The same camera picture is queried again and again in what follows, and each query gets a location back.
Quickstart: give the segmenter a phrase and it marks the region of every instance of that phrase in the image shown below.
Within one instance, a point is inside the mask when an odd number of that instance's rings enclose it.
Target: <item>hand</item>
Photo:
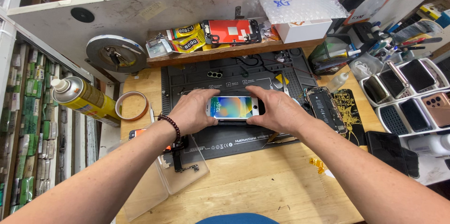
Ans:
[[[259,125],[279,133],[296,135],[301,128],[305,128],[306,124],[317,121],[282,91],[265,90],[258,86],[247,86],[245,89],[250,91],[252,96],[261,99],[266,108],[264,115],[248,118],[248,124]]]
[[[206,115],[206,103],[220,92],[218,89],[194,89],[181,96],[168,117],[176,123],[182,136],[219,123],[216,118]]]

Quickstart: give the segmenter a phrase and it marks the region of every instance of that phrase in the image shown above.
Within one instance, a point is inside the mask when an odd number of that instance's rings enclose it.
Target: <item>white box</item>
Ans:
[[[283,43],[323,38],[332,23],[331,19],[318,19],[294,23],[276,24]]]

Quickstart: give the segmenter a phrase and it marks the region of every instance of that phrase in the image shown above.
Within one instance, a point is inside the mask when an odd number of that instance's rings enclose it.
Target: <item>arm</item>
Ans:
[[[447,223],[450,201],[311,118],[283,92],[249,86],[266,113],[247,119],[301,139],[327,165],[368,223]]]
[[[169,117],[181,135],[217,125],[207,117],[206,101],[218,90],[194,90],[182,96]],[[26,204],[4,223],[110,223],[143,174],[175,140],[173,126],[161,120],[53,189]]]

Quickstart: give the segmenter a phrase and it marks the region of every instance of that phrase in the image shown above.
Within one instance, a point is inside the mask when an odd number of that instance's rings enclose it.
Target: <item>white organizer tray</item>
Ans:
[[[437,126],[436,122],[434,121],[433,117],[431,116],[430,112],[428,111],[427,107],[425,106],[424,102],[422,101],[422,98],[425,97],[429,97],[435,93],[441,92],[442,90],[437,90],[431,93],[427,93],[427,94],[422,94],[416,97],[409,97],[409,98],[414,98],[418,101],[419,103],[419,108],[422,109],[422,111],[425,114],[425,117],[428,119],[428,121],[430,121],[430,125],[431,125],[431,129],[430,130],[423,130],[420,132],[414,132],[414,130],[411,128],[410,124],[408,123],[408,120],[406,119],[405,115],[403,114],[399,104],[403,103],[404,101],[406,101],[408,98],[404,98],[401,101],[396,101],[396,102],[392,102],[389,104],[383,104],[382,106],[378,106],[375,108],[375,114],[377,115],[378,119],[381,122],[381,125],[383,126],[383,128],[386,130],[386,132],[388,133],[392,133],[390,129],[388,129],[388,127],[386,126],[385,122],[383,121],[383,118],[381,116],[381,109],[387,106],[394,106],[395,110],[397,111],[401,121],[403,122],[403,124],[406,127],[406,130],[408,131],[407,134],[402,134],[399,135],[400,138],[402,137],[407,137],[407,136],[413,136],[413,135],[420,135],[420,134],[426,134],[426,133],[433,133],[433,132],[438,132],[438,131],[444,131],[444,130],[448,130],[450,129],[450,127],[447,128],[440,128],[439,126]]]
[[[419,96],[419,95],[432,93],[432,92],[435,92],[435,91],[438,91],[438,90],[448,89],[450,87],[450,84],[449,84],[447,78],[444,76],[442,71],[436,66],[436,64],[434,64],[434,62],[432,62],[428,58],[422,58],[420,60],[425,64],[425,66],[430,70],[431,74],[436,78],[436,84],[434,84],[433,86],[431,86],[431,87],[429,87],[427,89],[424,89],[423,91],[421,91],[419,93],[416,92],[413,87],[409,87],[405,91],[405,93],[403,93],[402,96],[400,96],[400,98],[395,99],[395,98],[393,98],[391,96],[391,97],[388,97],[386,100],[384,100],[382,103],[377,104],[377,103],[375,103],[374,101],[372,101],[368,97],[368,95],[367,95],[367,93],[366,93],[366,91],[364,89],[363,84],[367,81],[367,79],[368,79],[368,77],[367,77],[367,78],[364,78],[363,80],[361,80],[359,82],[359,84],[360,84],[360,87],[363,90],[363,93],[366,96],[368,102],[370,103],[370,105],[373,106],[373,107],[384,106],[386,104],[391,104],[391,103],[394,103],[394,102],[397,102],[397,101],[407,100],[410,97],[416,97],[416,96]],[[403,67],[404,65],[406,65],[408,63],[409,62],[401,64],[401,65],[398,65],[397,68],[401,68],[401,67]]]

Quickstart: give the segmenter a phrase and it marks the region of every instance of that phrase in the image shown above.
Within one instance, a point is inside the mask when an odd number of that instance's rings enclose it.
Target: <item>bubble wrap bag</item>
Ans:
[[[273,25],[350,16],[337,0],[260,0],[260,3]]]

